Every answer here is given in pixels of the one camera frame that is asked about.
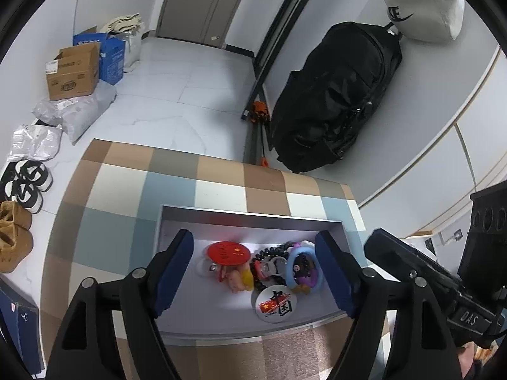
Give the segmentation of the person's right hand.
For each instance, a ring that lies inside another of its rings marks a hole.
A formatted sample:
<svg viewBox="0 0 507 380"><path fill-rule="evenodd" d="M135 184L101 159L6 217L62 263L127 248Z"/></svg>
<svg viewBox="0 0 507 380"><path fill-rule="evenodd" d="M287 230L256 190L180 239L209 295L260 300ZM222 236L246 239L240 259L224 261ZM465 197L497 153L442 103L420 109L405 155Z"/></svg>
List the person's right hand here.
<svg viewBox="0 0 507 380"><path fill-rule="evenodd" d="M497 347L484 349L474 342L469 342L457 348L457 355L461 367L463 380L479 379L484 371L485 364L491 359Z"/></svg>

